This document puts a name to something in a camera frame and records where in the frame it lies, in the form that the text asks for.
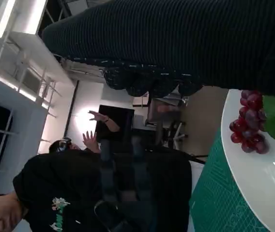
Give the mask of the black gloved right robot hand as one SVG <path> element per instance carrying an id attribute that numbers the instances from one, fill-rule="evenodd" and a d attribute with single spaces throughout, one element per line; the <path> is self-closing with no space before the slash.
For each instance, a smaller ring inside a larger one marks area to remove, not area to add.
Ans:
<path id="1" fill-rule="evenodd" d="M 42 40 L 75 62 L 275 96 L 275 0 L 110 0 Z"/>

